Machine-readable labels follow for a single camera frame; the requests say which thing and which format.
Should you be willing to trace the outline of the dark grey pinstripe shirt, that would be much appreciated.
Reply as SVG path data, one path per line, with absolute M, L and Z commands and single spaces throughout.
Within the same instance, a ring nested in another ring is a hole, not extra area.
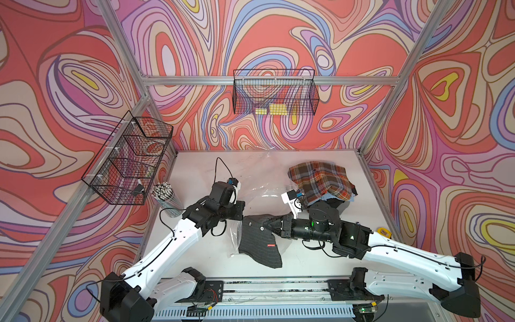
M 244 217 L 238 251 L 268 268 L 282 268 L 282 258 L 276 238 L 268 225 L 273 218 L 273 215 Z

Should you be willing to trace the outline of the clear plastic vacuum bag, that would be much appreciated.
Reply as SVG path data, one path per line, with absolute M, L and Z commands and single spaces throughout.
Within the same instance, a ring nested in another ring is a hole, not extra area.
M 291 212 L 284 204 L 281 194 L 297 189 L 288 178 L 287 172 L 291 166 L 315 160 L 314 151 L 235 151 L 224 152 L 221 158 L 236 175 L 242 184 L 238 200 L 245 201 L 244 216 L 275 215 L 281 216 Z M 237 239 L 241 239 L 241 227 L 231 221 L 229 233 L 223 238 L 227 246 L 227 258 L 236 258 L 240 262 L 245 254 L 237 250 Z M 306 250 L 299 241 L 285 240 L 276 237 L 283 267 L 291 266 L 294 261 L 301 262 Z

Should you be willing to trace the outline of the multicolour tartan plaid shirt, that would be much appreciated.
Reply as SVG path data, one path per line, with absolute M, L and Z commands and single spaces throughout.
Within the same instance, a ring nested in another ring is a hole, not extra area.
M 303 204 L 316 201 L 325 193 L 331 193 L 339 199 L 349 200 L 351 183 L 343 166 L 333 162 L 301 162 L 288 169 L 288 178 L 304 194 Z

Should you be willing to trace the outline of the black button shirt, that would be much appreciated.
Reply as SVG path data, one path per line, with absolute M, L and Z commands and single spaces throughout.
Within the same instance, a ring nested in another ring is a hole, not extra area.
M 351 188 L 351 197 L 349 200 L 343 200 L 337 198 L 335 195 L 332 195 L 331 193 L 325 193 L 321 198 L 317 199 L 316 201 L 311 201 L 308 203 L 305 203 L 306 208 L 309 208 L 311 205 L 318 201 L 324 201 L 326 202 L 331 208 L 334 208 L 338 210 L 339 213 L 342 213 L 344 210 L 346 210 L 352 202 L 354 202 L 355 197 L 358 195 L 358 192 L 356 188 L 353 186 Z

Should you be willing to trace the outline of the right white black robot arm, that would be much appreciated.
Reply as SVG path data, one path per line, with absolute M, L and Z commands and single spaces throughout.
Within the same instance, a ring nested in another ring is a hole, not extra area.
M 289 213 L 282 216 L 255 217 L 270 249 L 276 237 L 315 241 L 319 249 L 331 245 L 341 258 L 378 262 L 402 270 L 402 275 L 388 277 L 367 268 L 354 268 L 349 282 L 352 295 L 382 297 L 400 295 L 434 301 L 445 310 L 476 319 L 481 315 L 477 285 L 485 260 L 479 264 L 460 252 L 444 256 L 426 252 L 394 241 L 358 223 L 343 221 L 338 210 L 324 201 L 308 208 L 308 218 Z

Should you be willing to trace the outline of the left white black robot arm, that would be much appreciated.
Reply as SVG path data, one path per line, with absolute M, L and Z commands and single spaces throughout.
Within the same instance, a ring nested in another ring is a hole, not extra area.
M 146 256 L 121 275 L 115 272 L 101 282 L 99 311 L 107 321 L 151 321 L 157 311 L 179 301 L 192 305 L 216 303 L 217 293 L 194 268 L 185 268 L 173 279 L 162 277 L 193 245 L 219 223 L 243 219 L 244 201 L 237 198 L 236 178 L 214 182 L 211 192 L 187 207 L 177 225 Z

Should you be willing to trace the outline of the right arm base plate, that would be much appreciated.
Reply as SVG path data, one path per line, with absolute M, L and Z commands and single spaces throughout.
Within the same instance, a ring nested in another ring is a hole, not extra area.
M 384 295 L 374 295 L 367 290 L 364 281 L 351 279 L 331 279 L 327 281 L 332 301 L 369 301 L 382 302 Z

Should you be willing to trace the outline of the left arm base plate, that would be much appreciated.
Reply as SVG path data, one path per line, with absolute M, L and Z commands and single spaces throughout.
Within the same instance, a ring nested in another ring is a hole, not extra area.
M 193 294 L 186 298 L 178 300 L 176 303 L 207 303 L 216 304 L 223 300 L 224 282 L 222 280 L 208 280 L 201 283 L 193 291 Z

